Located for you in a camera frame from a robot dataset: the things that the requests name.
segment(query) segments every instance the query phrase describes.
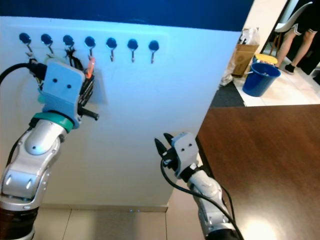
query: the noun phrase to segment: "brown table surface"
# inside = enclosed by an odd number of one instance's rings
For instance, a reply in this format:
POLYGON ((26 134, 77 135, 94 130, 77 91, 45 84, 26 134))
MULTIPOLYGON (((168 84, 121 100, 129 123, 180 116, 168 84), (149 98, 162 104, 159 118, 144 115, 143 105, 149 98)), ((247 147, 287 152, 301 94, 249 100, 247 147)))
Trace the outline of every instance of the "brown table surface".
POLYGON ((320 105, 211 108, 198 140, 245 240, 320 240, 320 105))

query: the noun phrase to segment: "blue bucket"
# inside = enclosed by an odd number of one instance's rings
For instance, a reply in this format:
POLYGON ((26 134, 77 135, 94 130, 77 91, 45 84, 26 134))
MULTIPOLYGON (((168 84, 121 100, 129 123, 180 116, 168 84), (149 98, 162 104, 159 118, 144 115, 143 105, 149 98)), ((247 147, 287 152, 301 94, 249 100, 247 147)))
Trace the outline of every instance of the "blue bucket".
POLYGON ((253 97, 262 96, 274 80, 281 75, 276 67, 267 63, 253 63, 242 90, 253 97))

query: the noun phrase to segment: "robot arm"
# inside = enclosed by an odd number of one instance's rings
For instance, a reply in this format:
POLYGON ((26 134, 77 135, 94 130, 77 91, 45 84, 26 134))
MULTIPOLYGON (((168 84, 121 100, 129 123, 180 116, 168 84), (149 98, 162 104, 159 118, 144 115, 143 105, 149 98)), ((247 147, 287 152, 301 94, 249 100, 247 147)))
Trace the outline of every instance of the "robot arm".
POLYGON ((93 92, 93 75, 88 78, 82 71, 59 62, 51 62, 48 67, 29 63, 28 68, 40 79, 45 104, 17 141, 17 154, 12 162, 9 159, 1 178, 0 240, 33 239, 34 221, 61 143, 80 126, 83 115, 99 118, 84 109, 93 92))
POLYGON ((168 133, 165 138, 172 146, 169 150, 158 140, 155 145, 162 157, 161 171, 164 178, 173 187, 192 194, 198 205, 198 217, 206 240, 242 240, 243 237, 229 216, 223 202, 222 188, 198 167, 198 146, 191 133, 182 133, 176 137, 168 133), (175 185, 166 175, 164 167, 174 170, 178 179, 183 179, 190 191, 175 185))

